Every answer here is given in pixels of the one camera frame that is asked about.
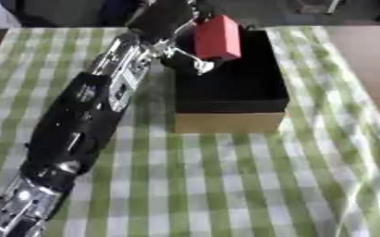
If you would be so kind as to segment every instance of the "green checkered tablecloth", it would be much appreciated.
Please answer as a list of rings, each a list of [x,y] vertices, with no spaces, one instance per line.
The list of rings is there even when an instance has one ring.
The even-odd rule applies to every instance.
[[[8,31],[0,190],[42,112],[122,31]],[[154,65],[46,236],[380,237],[380,114],[324,28],[267,32],[291,96],[278,132],[170,133],[172,77]]]

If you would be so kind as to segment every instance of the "red block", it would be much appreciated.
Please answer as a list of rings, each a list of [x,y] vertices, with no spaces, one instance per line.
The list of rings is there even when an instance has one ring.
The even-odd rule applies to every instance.
[[[195,51],[201,59],[241,57],[239,25],[227,16],[220,15],[197,26]]]

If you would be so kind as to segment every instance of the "cardboard box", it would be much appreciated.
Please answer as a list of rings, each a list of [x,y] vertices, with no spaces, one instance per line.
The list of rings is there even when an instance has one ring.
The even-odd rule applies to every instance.
[[[175,132],[275,131],[289,97],[265,31],[240,28],[241,58],[202,76],[176,71]]]

